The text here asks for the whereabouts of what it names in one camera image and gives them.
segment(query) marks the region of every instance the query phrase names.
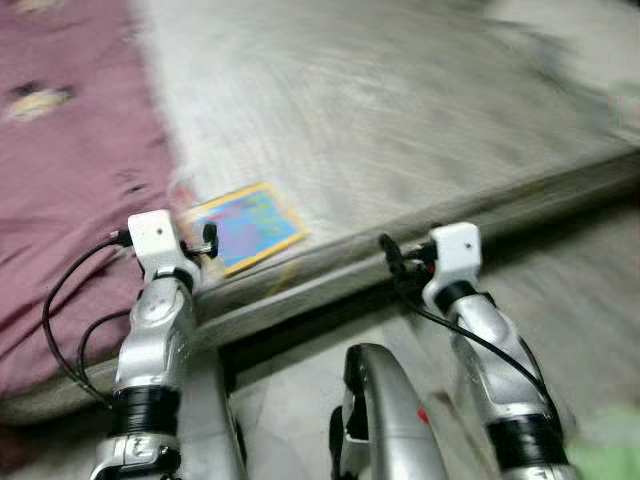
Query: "colorful book cover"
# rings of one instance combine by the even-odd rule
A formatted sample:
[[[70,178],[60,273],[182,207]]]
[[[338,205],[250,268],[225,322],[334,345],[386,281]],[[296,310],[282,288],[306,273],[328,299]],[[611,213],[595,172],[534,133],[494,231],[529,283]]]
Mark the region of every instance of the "colorful book cover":
[[[191,208],[194,231],[215,223],[219,256],[232,275],[302,240],[306,232],[295,213],[272,187],[259,183]]]

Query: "tiled floor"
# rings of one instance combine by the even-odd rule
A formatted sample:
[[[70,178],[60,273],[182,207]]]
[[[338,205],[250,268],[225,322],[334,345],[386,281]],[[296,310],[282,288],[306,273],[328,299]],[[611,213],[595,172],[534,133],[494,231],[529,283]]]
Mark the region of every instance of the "tiled floor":
[[[578,425],[599,408],[632,403],[638,395],[637,215],[637,209],[605,211],[584,219],[571,235],[554,230],[526,252],[505,252],[499,268],[488,268],[482,277]],[[357,312],[358,306],[350,309]],[[325,310],[317,320],[337,313]],[[452,393],[455,374],[447,335],[393,304],[354,317],[239,375],[232,407],[246,437],[249,477],[329,478],[328,419],[342,400],[344,354],[366,341],[386,345],[406,369],[430,410],[451,478],[492,478],[473,425],[460,422],[457,410],[449,408],[450,397],[439,393]],[[99,420],[83,414],[50,427],[37,461],[7,480],[87,478]]]

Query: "yellow border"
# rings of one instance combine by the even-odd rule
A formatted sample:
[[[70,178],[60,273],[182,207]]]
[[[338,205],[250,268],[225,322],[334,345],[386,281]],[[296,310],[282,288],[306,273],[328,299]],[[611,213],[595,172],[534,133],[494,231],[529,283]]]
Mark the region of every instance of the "yellow border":
[[[251,193],[259,192],[259,191],[266,192],[271,197],[271,199],[273,200],[273,203],[280,209],[282,213],[285,214],[286,218],[291,223],[293,223],[293,225],[298,230],[298,233],[296,233],[295,235],[292,235],[291,237],[287,238],[286,240],[283,240],[280,243],[277,243],[276,245],[273,245],[272,247],[267,248],[266,250],[263,250],[262,252],[259,252],[257,255],[251,258],[247,258],[242,262],[236,263],[232,267],[225,268],[224,272],[227,276],[238,273],[239,271],[244,270],[245,268],[250,267],[251,265],[254,265],[264,260],[265,258],[273,255],[274,253],[278,253],[286,249],[292,244],[299,242],[300,240],[305,238],[308,234],[307,229],[304,227],[304,225],[300,221],[300,218],[298,217],[298,215],[291,208],[289,208],[289,206],[285,202],[282,201],[282,198],[280,197],[280,195],[278,195],[278,193],[274,190],[274,188],[266,182],[256,183],[255,185],[251,185],[249,187],[236,190],[235,192],[228,193],[226,195],[223,195],[220,198],[216,198],[215,200],[211,200],[210,202],[203,203],[202,205],[197,205],[189,209],[189,212],[188,212],[189,221],[193,223],[194,217],[196,217],[198,214],[206,213],[209,209],[213,207],[217,207],[223,203],[227,203],[227,202],[230,202],[231,200],[235,200],[237,198],[241,198]]]

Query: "gray mattress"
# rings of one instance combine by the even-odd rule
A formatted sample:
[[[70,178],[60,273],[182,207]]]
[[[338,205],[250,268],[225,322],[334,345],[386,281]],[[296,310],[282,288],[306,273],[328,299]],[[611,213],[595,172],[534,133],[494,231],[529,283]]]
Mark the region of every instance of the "gray mattress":
[[[380,282],[381,229],[409,242],[468,218],[490,238],[635,188],[628,146],[497,42],[477,3],[134,3],[176,178],[201,200],[270,182],[310,232],[198,298],[202,347]],[[107,387],[113,361],[93,371]],[[5,400],[0,420],[84,400],[54,381]]]

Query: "maroon cloth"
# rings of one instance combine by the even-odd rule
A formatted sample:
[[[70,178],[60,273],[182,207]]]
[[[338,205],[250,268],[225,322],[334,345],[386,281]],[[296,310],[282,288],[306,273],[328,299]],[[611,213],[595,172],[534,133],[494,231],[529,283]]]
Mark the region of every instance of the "maroon cloth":
[[[124,0],[66,0],[34,15],[0,1],[3,114],[26,82],[76,93],[30,122],[0,118],[0,397],[59,374],[40,314],[63,271],[130,214],[164,207],[170,154],[132,27]],[[53,318],[69,359],[87,326],[129,308],[141,286],[135,261],[107,256],[73,277]],[[127,329],[126,318],[100,327],[89,357],[114,350]]]

